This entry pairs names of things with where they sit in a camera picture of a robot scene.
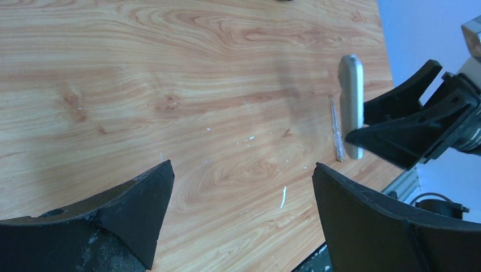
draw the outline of blue wall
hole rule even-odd
[[[480,0],[378,0],[378,5],[396,86],[430,58],[443,65],[442,74],[445,70],[457,72],[469,57],[461,24],[481,15]],[[438,78],[429,95],[440,83]],[[481,156],[450,148],[418,169],[422,192],[442,193],[481,210]]]

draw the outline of wooden table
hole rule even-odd
[[[311,175],[356,53],[392,87],[375,0],[0,2],[0,216],[38,216],[171,159],[155,271],[289,271],[324,242]],[[280,207],[283,190],[286,197]]]

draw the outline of white strip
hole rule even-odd
[[[284,202],[285,202],[285,191],[287,190],[287,186],[284,186],[284,192],[282,193],[282,203],[281,203],[281,209],[284,207]]]

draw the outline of black cable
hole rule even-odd
[[[443,194],[439,194],[439,193],[423,193],[423,194],[420,194],[418,195],[417,197],[415,197],[411,203],[409,203],[409,205],[414,205],[414,203],[416,203],[416,201],[421,198],[421,197],[426,197],[426,196],[436,196],[436,197],[440,197],[450,203],[453,203],[453,201],[451,199],[449,199],[447,196],[443,195]]]

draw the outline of white rectangular object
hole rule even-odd
[[[362,158],[362,148],[345,141],[349,132],[362,128],[364,123],[364,73],[362,63],[356,55],[341,58],[337,78],[341,85],[341,133],[344,149],[349,157],[359,160]]]

